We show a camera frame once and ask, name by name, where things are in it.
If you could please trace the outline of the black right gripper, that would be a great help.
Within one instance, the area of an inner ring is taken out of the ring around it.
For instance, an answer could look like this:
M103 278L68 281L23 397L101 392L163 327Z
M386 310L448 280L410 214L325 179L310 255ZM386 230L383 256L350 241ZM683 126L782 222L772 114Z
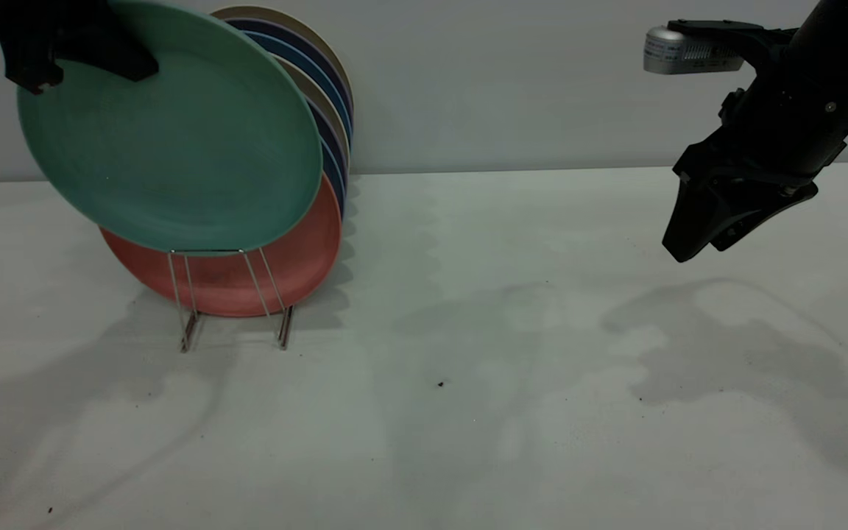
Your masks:
M848 48L734 49L756 77L727 95L721 125L674 164L680 178L662 244L677 262L723 252L815 197L816 174L848 137Z

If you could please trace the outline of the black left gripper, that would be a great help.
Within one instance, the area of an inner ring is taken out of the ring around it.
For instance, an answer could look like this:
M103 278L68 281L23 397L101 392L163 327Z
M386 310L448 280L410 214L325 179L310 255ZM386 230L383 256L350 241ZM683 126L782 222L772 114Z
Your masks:
M117 23L107 1L0 1L4 76L41 95L64 80L54 50L77 43L77 62L138 82L156 75L149 50Z

